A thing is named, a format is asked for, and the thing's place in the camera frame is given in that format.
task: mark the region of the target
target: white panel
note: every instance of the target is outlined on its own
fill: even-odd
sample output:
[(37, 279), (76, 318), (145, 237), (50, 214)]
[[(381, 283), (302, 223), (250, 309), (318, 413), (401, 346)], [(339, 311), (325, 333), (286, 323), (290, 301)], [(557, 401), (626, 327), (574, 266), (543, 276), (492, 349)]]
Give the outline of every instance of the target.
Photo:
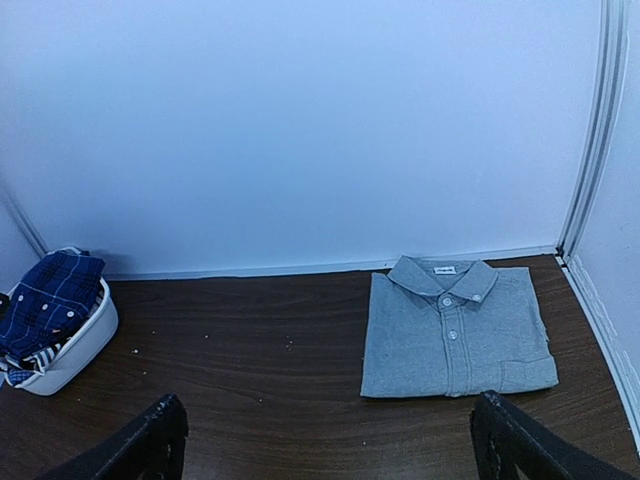
[(0, 202), (0, 292), (8, 293), (37, 261), (38, 256)]
[(629, 58), (618, 121), (578, 246), (631, 367), (640, 372), (640, 5), (629, 6)]
[(119, 273), (553, 245), (598, 2), (0, 6), (0, 155)]

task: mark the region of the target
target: shirt collar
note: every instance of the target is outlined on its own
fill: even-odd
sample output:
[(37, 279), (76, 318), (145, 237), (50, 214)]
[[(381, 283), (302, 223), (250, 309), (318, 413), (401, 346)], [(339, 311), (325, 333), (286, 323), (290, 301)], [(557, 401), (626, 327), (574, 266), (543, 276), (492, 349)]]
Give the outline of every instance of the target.
[(485, 299), (498, 278), (498, 272), (481, 261), (443, 262), (410, 257), (401, 257), (387, 277), (416, 295), (437, 297), (447, 291), (436, 281), (432, 272), (433, 268), (445, 265), (452, 265), (462, 271), (466, 270), (448, 293), (476, 303), (481, 303)]

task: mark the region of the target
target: white baseboard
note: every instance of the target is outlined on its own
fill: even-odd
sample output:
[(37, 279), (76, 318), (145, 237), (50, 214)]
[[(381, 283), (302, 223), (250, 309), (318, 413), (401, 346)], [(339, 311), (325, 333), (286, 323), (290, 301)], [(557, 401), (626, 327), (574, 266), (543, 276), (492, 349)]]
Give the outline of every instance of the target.
[(631, 365), (629, 354), (622, 346), (618, 332), (607, 313), (598, 291), (585, 270), (580, 257), (574, 255), (567, 267), (562, 269), (571, 284), (578, 301), (591, 325), (600, 349), (609, 366), (609, 371), (620, 394), (622, 406), (627, 414), (636, 452), (640, 455), (640, 378)]
[[(492, 252), (475, 252), (446, 257), (414, 255), (425, 258), (442, 258), (448, 260), (498, 260), (501, 258), (528, 257), (532, 255), (555, 255), (555, 246), (517, 248), (512, 250), (496, 250)], [(105, 273), (107, 280), (189, 280), (213, 277), (275, 277), (281, 275), (308, 275), (315, 273), (337, 273), (352, 271), (369, 271), (391, 268), (398, 257), (385, 260), (369, 260), (362, 262), (329, 263), (322, 265), (292, 265), (258, 268), (238, 268), (226, 270), (197, 270), (190, 272), (155, 272), (155, 273)]]

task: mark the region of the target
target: shirt pocket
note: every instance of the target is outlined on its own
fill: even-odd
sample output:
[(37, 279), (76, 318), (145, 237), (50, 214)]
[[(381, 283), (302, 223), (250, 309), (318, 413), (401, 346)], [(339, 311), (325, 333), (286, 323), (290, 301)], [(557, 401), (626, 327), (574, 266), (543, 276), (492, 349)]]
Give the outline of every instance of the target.
[(558, 384), (556, 362), (549, 356), (540, 360), (502, 362), (500, 393), (519, 393), (550, 388)]

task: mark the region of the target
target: folded shirt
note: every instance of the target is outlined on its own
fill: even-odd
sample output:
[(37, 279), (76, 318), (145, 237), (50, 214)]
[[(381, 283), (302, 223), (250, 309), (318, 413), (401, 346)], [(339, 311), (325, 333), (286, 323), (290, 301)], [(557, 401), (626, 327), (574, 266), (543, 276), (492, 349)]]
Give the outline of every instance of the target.
[(104, 261), (57, 251), (25, 274), (0, 322), (0, 355), (25, 359), (74, 335), (101, 290)]
[(373, 274), (361, 395), (516, 393), (557, 385), (528, 268), (402, 257)]

